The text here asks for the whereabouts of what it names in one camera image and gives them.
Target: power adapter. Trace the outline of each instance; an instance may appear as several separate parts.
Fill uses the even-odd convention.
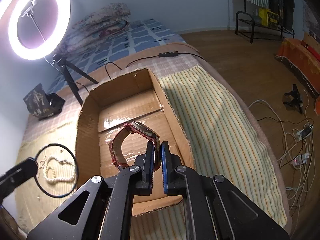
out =
[[[305,154],[302,154],[302,155],[298,155],[297,157],[295,157],[295,158],[291,161],[292,166],[294,166],[294,167],[300,167],[301,165],[306,164],[307,159],[309,158],[309,156],[310,156],[309,153],[305,153]]]
[[[312,130],[313,130],[313,124],[310,126],[307,125],[307,127],[304,128],[303,130],[297,131],[296,132],[297,142],[310,136]]]
[[[177,51],[159,53],[159,57],[177,57],[178,55],[179,55],[179,52]]]

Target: cardboard box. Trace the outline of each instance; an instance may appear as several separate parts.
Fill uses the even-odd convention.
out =
[[[320,54],[320,44],[309,33],[304,33],[303,41]]]
[[[320,38],[312,31],[309,29],[309,34],[312,38],[314,38],[318,43],[320,43]]]
[[[179,155],[184,165],[194,168],[194,159],[184,131],[157,78],[149,69],[141,69],[105,82],[90,91],[79,115],[76,158],[79,166],[78,187],[94,175],[111,177],[118,170],[111,162],[108,143],[126,122],[139,121],[156,131],[160,141],[168,141],[170,152]],[[145,153],[147,139],[129,135],[122,152],[129,165]],[[135,196],[132,215],[158,210],[182,200],[166,196],[162,167],[154,173],[150,196]]]
[[[320,61],[320,54],[316,52],[308,43],[306,43],[305,41],[301,41],[301,44],[303,47],[309,50],[311,54],[316,57],[317,60]]]

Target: wooden floor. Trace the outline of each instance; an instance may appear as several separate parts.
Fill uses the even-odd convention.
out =
[[[282,103],[283,94],[292,89],[292,84],[297,84],[298,90],[303,95],[304,109],[307,106],[308,100],[306,93],[303,91],[305,89],[304,86],[283,63],[278,62],[274,57],[281,44],[279,41],[255,40],[253,44],[250,44],[248,39],[235,35],[234,31],[227,30],[188,33],[183,34],[182,37],[187,43],[199,50],[201,56],[221,74],[247,105],[250,105],[257,99],[263,99],[271,105],[281,120],[290,120],[291,122],[298,123],[305,119],[297,111],[286,110]],[[309,94],[308,96],[310,105],[307,109],[307,116],[314,120],[314,159],[316,159],[316,168],[318,168],[320,166],[320,160],[317,160],[319,158],[317,156],[318,149],[320,149],[320,142],[318,140],[320,135],[320,119],[317,118],[314,112],[314,99]],[[273,112],[262,104],[253,105],[250,110],[257,119],[265,116],[276,118]],[[284,123],[284,129],[286,132],[291,132],[293,128],[301,130],[305,123],[306,121],[298,125]],[[276,158],[279,159],[284,152],[281,125],[268,119],[259,121],[259,124],[265,132]],[[293,139],[290,136],[288,136],[287,140],[289,146],[293,145]],[[302,142],[299,142],[294,149],[295,151],[292,152],[293,156],[298,154],[301,146]],[[292,177],[294,174],[293,187],[297,187],[300,171],[294,170],[290,165],[286,165],[281,169],[281,173],[286,187],[292,187]],[[314,168],[311,167],[308,177],[309,184],[313,175]],[[320,169],[316,173],[315,181],[307,194],[305,204],[300,208],[297,232],[299,231],[299,226],[311,214],[319,198],[319,179]],[[301,204],[304,203],[304,198],[305,194],[302,195]],[[293,231],[297,221],[298,210],[294,212],[294,209],[292,209],[291,214],[293,214]]]

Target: metal rack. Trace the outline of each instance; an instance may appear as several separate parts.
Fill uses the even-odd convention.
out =
[[[245,20],[245,19],[239,19],[239,14],[245,14],[250,16],[251,20]],[[239,21],[244,22],[248,25],[251,25],[251,31],[239,31],[238,30],[238,23]],[[255,27],[260,27],[260,28],[265,28],[265,29],[270,29],[270,30],[274,30],[274,31],[279,31],[280,35],[276,35],[276,34],[271,34],[271,33],[261,33],[261,32],[255,32]],[[236,35],[238,35],[238,33],[242,34],[243,36],[247,37],[250,39],[250,43],[253,43],[253,39],[257,39],[257,40],[272,40],[272,41],[282,41],[282,34],[283,33],[287,33],[292,35],[292,38],[294,38],[294,30],[292,29],[292,32],[288,31],[286,28],[283,27],[283,17],[281,20],[281,24],[280,26],[278,25],[277,29],[274,28],[270,28],[267,26],[264,26],[262,24],[257,24],[254,20],[254,18],[252,17],[251,14],[247,13],[246,10],[246,0],[244,0],[244,11],[237,11],[236,13]],[[266,34],[269,36],[276,36],[276,38],[262,38],[262,37],[255,37],[254,34]]]

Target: orange cloth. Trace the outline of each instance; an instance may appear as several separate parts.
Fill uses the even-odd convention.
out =
[[[297,39],[284,39],[276,58],[285,57],[307,78],[310,85],[320,94],[320,62],[301,45]],[[320,113],[320,104],[316,104],[316,113]]]

